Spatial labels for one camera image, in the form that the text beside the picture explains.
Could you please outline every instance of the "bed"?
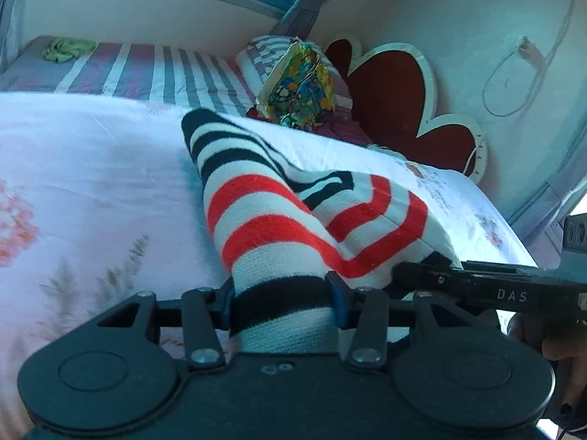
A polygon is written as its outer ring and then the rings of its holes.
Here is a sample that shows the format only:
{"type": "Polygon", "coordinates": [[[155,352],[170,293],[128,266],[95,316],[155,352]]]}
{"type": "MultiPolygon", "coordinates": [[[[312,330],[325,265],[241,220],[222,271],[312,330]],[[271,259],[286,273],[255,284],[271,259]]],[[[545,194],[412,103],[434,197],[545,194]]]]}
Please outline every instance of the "bed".
{"type": "MultiPolygon", "coordinates": [[[[0,75],[0,91],[102,94],[232,116],[244,116],[255,105],[263,83],[292,43],[289,37],[256,37],[229,60],[170,46],[99,43],[90,54],[57,64],[41,58],[52,39],[33,40],[0,75]]],[[[346,84],[327,58],[325,63],[335,87],[336,114],[318,132],[358,145],[371,143],[350,117],[346,84]]]]}
{"type": "MultiPolygon", "coordinates": [[[[24,359],[129,294],[177,298],[227,278],[205,227],[179,105],[0,92],[0,438],[30,423],[24,359]]],[[[428,204],[462,260],[532,258],[468,177],[239,116],[296,165],[382,175],[428,204]]],[[[181,337],[163,333],[181,355],[181,337]]]]}

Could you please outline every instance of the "finger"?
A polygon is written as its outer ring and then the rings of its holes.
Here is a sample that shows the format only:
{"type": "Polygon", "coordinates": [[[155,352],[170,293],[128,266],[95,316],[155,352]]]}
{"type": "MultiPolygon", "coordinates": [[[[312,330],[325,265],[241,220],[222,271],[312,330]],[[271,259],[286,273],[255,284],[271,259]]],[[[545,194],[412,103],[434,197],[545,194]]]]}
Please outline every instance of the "finger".
{"type": "Polygon", "coordinates": [[[576,406],[583,394],[583,390],[585,390],[585,385],[587,385],[587,354],[573,358],[562,402],[573,407],[576,406]]]}
{"type": "Polygon", "coordinates": [[[587,330],[585,326],[576,326],[568,332],[549,336],[542,343],[542,355],[551,361],[577,357],[587,352],[587,330]]]}
{"type": "Polygon", "coordinates": [[[524,333],[524,321],[522,316],[519,314],[514,314],[508,323],[507,333],[508,336],[511,336],[521,342],[525,341],[526,336],[524,333]]]}

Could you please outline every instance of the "purple striped blanket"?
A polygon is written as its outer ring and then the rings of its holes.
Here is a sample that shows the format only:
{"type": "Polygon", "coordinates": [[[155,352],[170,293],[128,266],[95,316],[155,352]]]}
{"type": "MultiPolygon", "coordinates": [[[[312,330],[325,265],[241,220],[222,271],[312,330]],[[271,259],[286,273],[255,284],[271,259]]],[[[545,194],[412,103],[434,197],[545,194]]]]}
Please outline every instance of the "purple striped blanket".
{"type": "Polygon", "coordinates": [[[234,63],[168,46],[100,43],[62,64],[40,55],[52,37],[34,40],[0,76],[0,91],[103,94],[244,116],[255,98],[234,63]]]}

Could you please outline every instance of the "red and white striped sock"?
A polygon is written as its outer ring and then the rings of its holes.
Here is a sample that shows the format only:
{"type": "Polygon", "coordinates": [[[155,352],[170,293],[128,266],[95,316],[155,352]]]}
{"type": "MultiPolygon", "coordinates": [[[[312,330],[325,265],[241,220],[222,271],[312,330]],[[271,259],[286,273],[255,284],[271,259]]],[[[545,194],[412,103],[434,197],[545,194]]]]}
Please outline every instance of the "red and white striped sock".
{"type": "Polygon", "coordinates": [[[384,177],[307,172],[215,113],[182,128],[204,185],[216,249],[236,288],[240,350],[336,351],[327,272],[350,287],[385,287],[391,268],[439,252],[460,266],[422,200],[384,177]]]}

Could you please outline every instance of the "red heart-shaped headboard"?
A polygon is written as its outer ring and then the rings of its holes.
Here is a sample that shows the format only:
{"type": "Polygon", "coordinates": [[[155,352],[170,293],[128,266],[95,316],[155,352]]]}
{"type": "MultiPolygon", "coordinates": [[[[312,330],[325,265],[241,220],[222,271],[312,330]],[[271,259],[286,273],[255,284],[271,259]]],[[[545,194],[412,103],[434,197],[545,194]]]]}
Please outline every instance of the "red heart-shaped headboard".
{"type": "Polygon", "coordinates": [[[326,55],[349,87],[353,119],[374,143],[410,161],[459,172],[467,168],[466,175],[481,178],[486,149],[480,128],[466,116],[434,117],[436,84],[418,49],[390,43],[360,55],[360,43],[345,36],[331,43],[326,55]]]}

